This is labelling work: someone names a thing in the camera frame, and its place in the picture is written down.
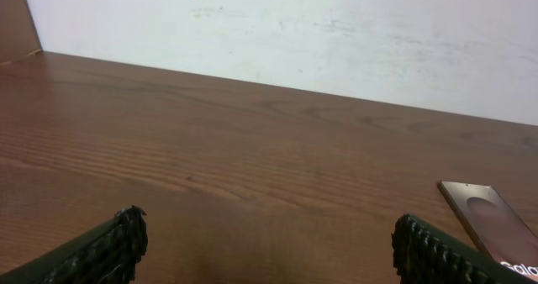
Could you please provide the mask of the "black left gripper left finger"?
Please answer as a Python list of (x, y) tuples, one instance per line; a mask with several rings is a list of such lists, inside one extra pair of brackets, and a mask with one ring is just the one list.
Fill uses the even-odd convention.
[(148, 246), (145, 212), (123, 208), (109, 221), (1, 275), (6, 284), (126, 284)]

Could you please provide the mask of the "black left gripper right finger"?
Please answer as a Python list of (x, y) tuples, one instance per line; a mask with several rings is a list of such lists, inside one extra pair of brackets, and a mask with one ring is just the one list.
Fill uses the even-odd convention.
[(391, 235), (401, 284), (533, 284), (414, 215), (404, 214)]

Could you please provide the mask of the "Galaxy S25 Ultra smartphone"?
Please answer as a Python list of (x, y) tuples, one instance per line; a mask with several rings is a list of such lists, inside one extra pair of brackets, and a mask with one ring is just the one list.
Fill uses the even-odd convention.
[(491, 186), (441, 181), (439, 190), (484, 254), (537, 280), (537, 236)]

